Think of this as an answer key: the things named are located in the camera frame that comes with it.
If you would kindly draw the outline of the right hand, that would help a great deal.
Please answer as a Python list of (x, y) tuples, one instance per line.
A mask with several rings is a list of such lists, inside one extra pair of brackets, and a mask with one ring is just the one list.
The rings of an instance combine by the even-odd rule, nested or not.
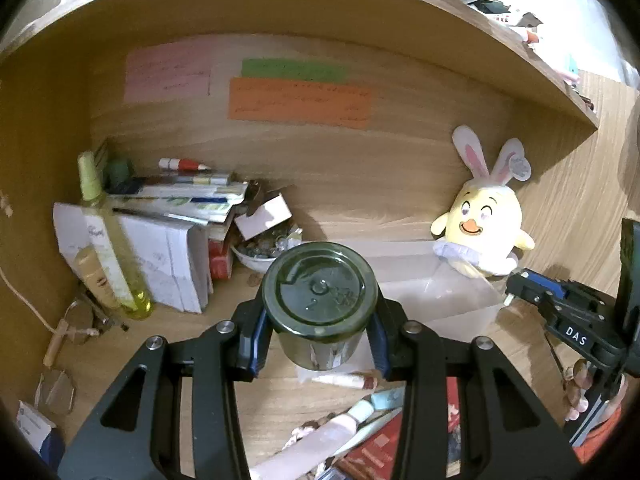
[(564, 372), (565, 420), (577, 420), (589, 408), (586, 392), (592, 385), (592, 373), (589, 363), (579, 359)]

